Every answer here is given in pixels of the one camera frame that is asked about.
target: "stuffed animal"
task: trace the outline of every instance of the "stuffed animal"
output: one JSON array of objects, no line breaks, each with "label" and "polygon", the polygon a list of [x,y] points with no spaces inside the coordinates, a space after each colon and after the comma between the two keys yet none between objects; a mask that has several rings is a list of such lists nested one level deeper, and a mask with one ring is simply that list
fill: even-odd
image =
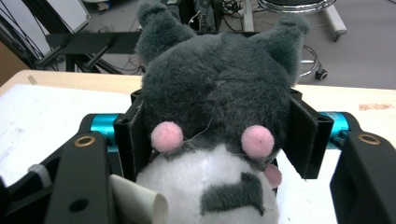
[{"label": "stuffed animal", "polygon": [[165,196],[168,223],[277,223],[272,162],[289,133],[307,20],[197,35],[150,1],[138,19],[143,115],[159,156],[136,182]]}]

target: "gray plush toy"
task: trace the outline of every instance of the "gray plush toy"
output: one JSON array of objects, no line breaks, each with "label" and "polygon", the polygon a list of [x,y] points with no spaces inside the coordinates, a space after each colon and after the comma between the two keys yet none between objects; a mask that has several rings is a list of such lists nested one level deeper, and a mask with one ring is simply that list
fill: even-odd
[{"label": "gray plush toy", "polygon": [[137,183],[162,193],[169,223],[276,223],[270,164],[289,127],[307,20],[270,31],[197,35],[166,7],[144,1],[136,52],[143,113],[160,152]]}]

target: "plush ear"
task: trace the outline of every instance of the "plush ear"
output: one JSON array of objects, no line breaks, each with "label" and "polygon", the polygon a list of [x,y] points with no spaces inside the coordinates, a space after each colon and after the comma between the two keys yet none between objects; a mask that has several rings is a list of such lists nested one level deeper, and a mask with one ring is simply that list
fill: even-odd
[{"label": "plush ear", "polygon": [[299,76],[304,39],[308,32],[309,22],[304,16],[285,14],[275,28],[256,34],[250,40],[286,69],[292,86]]},{"label": "plush ear", "polygon": [[157,1],[142,1],[137,18],[143,32],[135,51],[144,65],[174,45],[195,36],[189,26],[181,24],[165,5]]}]

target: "white fur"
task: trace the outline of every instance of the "white fur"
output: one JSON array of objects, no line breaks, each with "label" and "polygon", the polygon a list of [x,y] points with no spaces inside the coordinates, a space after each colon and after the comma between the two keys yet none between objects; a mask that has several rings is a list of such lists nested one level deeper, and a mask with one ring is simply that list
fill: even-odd
[{"label": "white fur", "polygon": [[[202,217],[200,201],[204,189],[237,183],[241,173],[254,174],[262,182],[264,216],[261,217],[253,207],[246,206]],[[223,144],[213,151],[197,150],[170,161],[160,155],[137,177],[136,182],[167,199],[170,224],[277,223],[276,197],[265,175],[231,154]]]}]

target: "table surface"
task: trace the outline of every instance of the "table surface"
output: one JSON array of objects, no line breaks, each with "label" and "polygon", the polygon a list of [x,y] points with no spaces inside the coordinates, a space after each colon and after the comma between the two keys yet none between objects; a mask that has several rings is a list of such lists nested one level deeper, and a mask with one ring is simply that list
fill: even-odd
[{"label": "table surface", "polygon": [[[0,88],[0,175],[10,183],[18,180],[31,164],[42,161],[72,136],[86,114],[126,111],[128,95],[141,88],[141,78],[31,70],[16,74]],[[396,146],[396,91],[306,85],[294,89],[317,111],[349,112],[364,131]],[[336,223],[329,183],[339,153],[326,150],[315,180],[302,180],[284,153],[279,153],[280,224]]]},{"label": "table surface", "polygon": [[[0,88],[0,96],[17,83],[129,94],[141,88],[141,76],[24,70]],[[346,111],[361,128],[396,146],[396,90],[297,85],[303,100],[317,111]]]}]

